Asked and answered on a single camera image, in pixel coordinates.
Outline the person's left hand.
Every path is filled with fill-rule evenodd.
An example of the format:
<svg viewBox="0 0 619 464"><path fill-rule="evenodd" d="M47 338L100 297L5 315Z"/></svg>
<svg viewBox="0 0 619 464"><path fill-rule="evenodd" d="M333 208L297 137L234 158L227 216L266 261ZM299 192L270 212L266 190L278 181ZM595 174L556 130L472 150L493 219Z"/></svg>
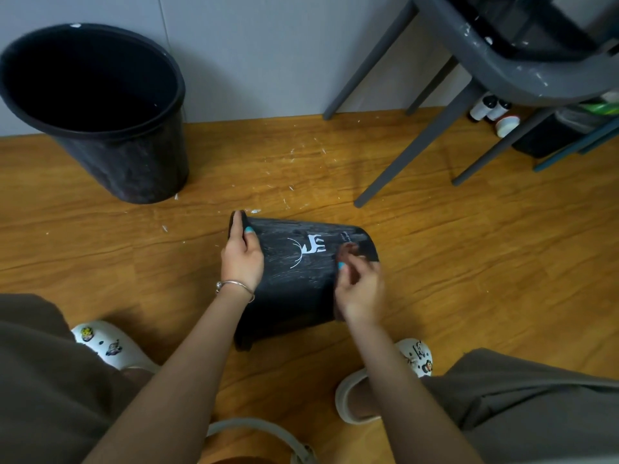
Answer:
<svg viewBox="0 0 619 464"><path fill-rule="evenodd" d="M264 256L246 255L244 243L244 212L233 213L230 233L221 251L221 282L219 292L237 291L247 300L252 300L264 272Z"/></svg>

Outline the person's right hand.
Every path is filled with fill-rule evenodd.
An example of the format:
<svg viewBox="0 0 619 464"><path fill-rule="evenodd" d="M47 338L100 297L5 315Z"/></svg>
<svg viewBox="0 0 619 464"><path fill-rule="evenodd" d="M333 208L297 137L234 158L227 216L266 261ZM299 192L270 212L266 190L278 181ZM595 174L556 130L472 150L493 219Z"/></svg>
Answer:
<svg viewBox="0 0 619 464"><path fill-rule="evenodd" d="M336 317L350 330L358 325L377 325L384 305L384 280L380 262L360 254L359 245L348 242L337 252L338 262L344 261L353 271L353 288L345 299L336 299Z"/></svg>

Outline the black bucket with white deer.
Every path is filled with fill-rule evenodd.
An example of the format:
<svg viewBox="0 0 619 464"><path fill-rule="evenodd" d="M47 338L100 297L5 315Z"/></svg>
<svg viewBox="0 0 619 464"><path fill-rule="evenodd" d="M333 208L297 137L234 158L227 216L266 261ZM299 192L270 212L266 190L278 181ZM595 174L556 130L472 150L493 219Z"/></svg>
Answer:
<svg viewBox="0 0 619 464"><path fill-rule="evenodd" d="M344 244L369 261L379 260L370 235L358 226L255 218L244 211L241 220L259 239L264 273L236 328L237 351L335 320L337 259Z"/></svg>

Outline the person's right forearm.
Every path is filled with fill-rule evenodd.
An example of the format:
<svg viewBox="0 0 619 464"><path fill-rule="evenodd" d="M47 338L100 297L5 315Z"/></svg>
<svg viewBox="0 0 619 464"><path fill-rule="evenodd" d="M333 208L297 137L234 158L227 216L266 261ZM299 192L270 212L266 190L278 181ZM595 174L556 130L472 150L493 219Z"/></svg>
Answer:
<svg viewBox="0 0 619 464"><path fill-rule="evenodd" d="M484 464L380 325L347 325L367 370L396 464Z"/></svg>

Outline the person's left forearm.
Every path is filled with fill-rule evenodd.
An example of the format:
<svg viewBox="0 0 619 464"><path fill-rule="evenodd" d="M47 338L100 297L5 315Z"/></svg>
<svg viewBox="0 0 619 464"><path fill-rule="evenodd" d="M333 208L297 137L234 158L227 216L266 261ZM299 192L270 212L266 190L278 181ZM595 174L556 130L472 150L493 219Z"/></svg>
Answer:
<svg viewBox="0 0 619 464"><path fill-rule="evenodd" d="M197 464L233 334L250 299L240 285L223 285L82 464Z"/></svg>

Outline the white clog on right foot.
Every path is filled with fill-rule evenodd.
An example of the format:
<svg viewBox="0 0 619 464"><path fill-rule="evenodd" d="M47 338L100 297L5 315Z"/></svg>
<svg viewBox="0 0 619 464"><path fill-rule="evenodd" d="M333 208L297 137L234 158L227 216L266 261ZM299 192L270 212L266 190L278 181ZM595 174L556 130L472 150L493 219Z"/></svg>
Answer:
<svg viewBox="0 0 619 464"><path fill-rule="evenodd" d="M396 343L401 355L406 358L410 369L419 378L431 376L433 370L433 359L429 347L416 338L405 338ZM343 379L336 388L335 406L337 413L342 421L347 424L360 426L369 422L379 420L380 415L357 416L354 415L349 406L349 396L351 391L361 382L367 380L366 368L360 369L349 374Z"/></svg>

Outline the white clog on foot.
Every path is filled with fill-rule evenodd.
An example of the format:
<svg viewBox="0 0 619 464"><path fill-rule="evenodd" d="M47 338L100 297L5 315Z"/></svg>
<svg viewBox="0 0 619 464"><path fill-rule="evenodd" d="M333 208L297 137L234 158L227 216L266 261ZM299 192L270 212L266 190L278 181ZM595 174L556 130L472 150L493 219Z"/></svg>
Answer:
<svg viewBox="0 0 619 464"><path fill-rule="evenodd" d="M401 355L406 358L410 369L419 378L431 376L433 370L433 359L429 347L416 338L405 338L396 343ZM349 374L343 379L336 388L335 406L337 413L342 421L347 424L360 426L369 422L379 420L380 415L357 416L354 415L349 406L349 396L351 391L361 382L367 380L366 368L360 369Z"/></svg>
<svg viewBox="0 0 619 464"><path fill-rule="evenodd" d="M119 371L138 368L155 374L161 368L130 336L110 322L87 322L75 326L71 332L77 343L85 345Z"/></svg>

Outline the large plain black bucket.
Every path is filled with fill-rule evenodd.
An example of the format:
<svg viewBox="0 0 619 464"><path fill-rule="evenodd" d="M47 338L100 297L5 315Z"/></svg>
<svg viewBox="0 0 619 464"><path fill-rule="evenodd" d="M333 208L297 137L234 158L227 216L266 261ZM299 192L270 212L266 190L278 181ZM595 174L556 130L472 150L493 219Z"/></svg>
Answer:
<svg viewBox="0 0 619 464"><path fill-rule="evenodd" d="M0 97L123 202L174 197L189 176L186 86L155 41L106 24L58 24L0 54Z"/></svg>

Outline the white clog on left foot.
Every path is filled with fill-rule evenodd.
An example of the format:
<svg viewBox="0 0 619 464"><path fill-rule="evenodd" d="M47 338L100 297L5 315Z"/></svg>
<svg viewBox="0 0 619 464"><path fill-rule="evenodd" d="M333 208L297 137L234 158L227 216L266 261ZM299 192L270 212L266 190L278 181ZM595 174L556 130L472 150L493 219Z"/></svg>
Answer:
<svg viewBox="0 0 619 464"><path fill-rule="evenodd" d="M71 332L77 343L85 345L119 371L138 368L155 374L161 368L130 336L110 322L87 322L75 326Z"/></svg>

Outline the white bottle with black cap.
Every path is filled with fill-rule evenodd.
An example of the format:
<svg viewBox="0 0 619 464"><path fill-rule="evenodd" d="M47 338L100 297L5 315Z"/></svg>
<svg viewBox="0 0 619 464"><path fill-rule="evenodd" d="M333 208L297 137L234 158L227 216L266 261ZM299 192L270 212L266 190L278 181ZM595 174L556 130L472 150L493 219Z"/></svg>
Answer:
<svg viewBox="0 0 619 464"><path fill-rule="evenodd" d="M469 110L468 118L473 122L480 122L496 108L497 104L498 98L493 94L486 93Z"/></svg>
<svg viewBox="0 0 619 464"><path fill-rule="evenodd" d="M502 99L498 99L496 106L494 108L491 109L490 112L488 112L488 114L486 115L486 119L490 122L496 122L498 121L500 118L502 118L503 116L505 116L510 109L512 108L512 103L502 100Z"/></svg>

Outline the white round jar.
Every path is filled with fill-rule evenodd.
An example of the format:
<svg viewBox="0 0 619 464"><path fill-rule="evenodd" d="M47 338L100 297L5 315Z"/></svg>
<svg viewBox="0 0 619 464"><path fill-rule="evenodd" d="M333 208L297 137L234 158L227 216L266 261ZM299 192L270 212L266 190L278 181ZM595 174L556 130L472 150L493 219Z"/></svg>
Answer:
<svg viewBox="0 0 619 464"><path fill-rule="evenodd" d="M508 115L508 116L501 117L495 123L495 132L496 132L497 137L499 137L500 139L505 138L512 131L514 131L519 126L520 123L521 123L520 117L515 116L515 115Z"/></svg>

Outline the black bin with bag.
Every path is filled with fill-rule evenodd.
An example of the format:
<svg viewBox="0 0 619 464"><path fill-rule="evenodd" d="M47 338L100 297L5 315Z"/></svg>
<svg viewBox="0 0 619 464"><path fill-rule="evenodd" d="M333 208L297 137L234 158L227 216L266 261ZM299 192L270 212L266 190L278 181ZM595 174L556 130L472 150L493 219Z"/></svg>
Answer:
<svg viewBox="0 0 619 464"><path fill-rule="evenodd" d="M512 147L533 158L544 158L606 125L615 117L594 114L576 105L560 108L516 140Z"/></svg>

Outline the brown trousers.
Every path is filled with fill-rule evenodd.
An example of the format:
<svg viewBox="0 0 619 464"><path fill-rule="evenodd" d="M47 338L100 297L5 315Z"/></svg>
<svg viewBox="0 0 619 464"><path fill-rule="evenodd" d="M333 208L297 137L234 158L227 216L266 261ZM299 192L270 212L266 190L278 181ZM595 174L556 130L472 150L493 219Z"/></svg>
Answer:
<svg viewBox="0 0 619 464"><path fill-rule="evenodd" d="M486 464L619 464L619 381L477 349L422 383ZM54 304L0 295L0 464L81 464L137 391Z"/></svg>

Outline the grey plastic chair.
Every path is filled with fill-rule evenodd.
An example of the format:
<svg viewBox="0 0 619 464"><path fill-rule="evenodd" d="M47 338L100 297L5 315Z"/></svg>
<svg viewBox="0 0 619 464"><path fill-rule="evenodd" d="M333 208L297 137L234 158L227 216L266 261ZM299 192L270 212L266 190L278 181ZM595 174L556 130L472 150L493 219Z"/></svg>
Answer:
<svg viewBox="0 0 619 464"><path fill-rule="evenodd" d="M508 58L496 51L498 39L493 37L493 44L490 44L482 35L480 23L462 13L450 0L407 0L360 67L324 111L322 118L325 121L338 111L418 14L429 23L432 32L452 56L419 94L407 114L414 113L455 66L461 65L471 79L433 122L357 197L353 203L356 208L367 204L486 92L536 110L515 131L500 139L455 177L453 186L459 186L471 178L559 107L590 100L619 86L619 59L612 59L607 53L595 53L571 62Z"/></svg>

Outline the teal metal frame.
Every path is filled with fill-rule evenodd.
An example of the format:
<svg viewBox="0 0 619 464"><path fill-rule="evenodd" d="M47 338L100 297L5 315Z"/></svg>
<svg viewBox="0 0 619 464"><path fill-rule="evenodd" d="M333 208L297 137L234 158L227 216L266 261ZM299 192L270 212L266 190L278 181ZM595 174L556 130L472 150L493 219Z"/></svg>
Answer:
<svg viewBox="0 0 619 464"><path fill-rule="evenodd" d="M617 135L619 135L619 116L616 116L607 124L597 128L583 138L547 157L544 161L537 163L532 170L534 172L541 172L549 168L554 163L574 153L585 155L615 138Z"/></svg>

